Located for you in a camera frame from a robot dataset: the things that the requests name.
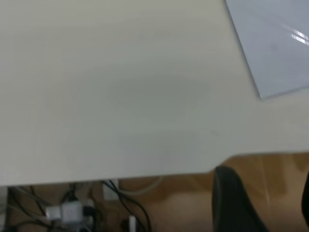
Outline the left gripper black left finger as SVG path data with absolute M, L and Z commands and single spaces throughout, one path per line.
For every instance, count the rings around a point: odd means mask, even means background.
M 215 232 L 267 232 L 236 171 L 227 166 L 214 170 L 212 224 Z

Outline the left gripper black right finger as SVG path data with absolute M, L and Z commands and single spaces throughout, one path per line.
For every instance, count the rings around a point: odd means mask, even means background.
M 302 194 L 301 209 L 304 219 L 309 218 L 309 175 L 307 175 Z

